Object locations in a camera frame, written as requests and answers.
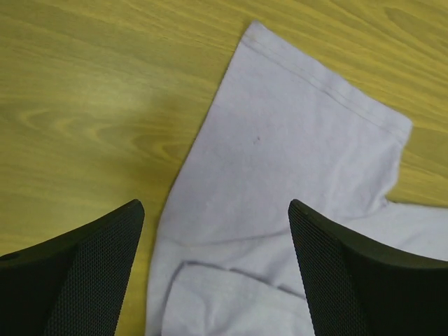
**yellow wood tabletop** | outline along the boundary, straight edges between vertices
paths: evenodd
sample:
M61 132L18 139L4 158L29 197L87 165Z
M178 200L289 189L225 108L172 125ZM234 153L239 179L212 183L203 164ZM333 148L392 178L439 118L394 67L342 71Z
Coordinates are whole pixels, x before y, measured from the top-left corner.
M0 255L139 198L117 335L143 335L160 212L252 20L409 116L390 198L448 206L446 0L1 0Z

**wooden table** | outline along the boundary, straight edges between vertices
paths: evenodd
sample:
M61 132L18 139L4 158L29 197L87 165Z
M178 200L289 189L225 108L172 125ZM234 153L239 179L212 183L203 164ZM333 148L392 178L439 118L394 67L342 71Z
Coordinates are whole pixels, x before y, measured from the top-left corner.
M142 335L158 217L254 19L413 119L390 198L448 206L446 0L2 0L0 255L139 198L117 335Z

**fabric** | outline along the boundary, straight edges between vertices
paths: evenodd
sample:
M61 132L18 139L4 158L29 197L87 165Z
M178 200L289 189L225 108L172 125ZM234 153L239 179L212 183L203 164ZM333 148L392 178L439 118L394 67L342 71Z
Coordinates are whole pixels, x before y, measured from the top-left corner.
M146 336L313 335L292 199L385 244L448 259L446 210L385 198L411 128L254 22L160 219Z

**garment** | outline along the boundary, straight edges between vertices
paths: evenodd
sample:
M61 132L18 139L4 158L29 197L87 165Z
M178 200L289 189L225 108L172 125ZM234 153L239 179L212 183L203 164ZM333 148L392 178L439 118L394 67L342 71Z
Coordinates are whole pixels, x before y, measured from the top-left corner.
M146 336L313 335L292 199L377 241L448 259L445 209L385 198L411 129L252 23L160 219Z

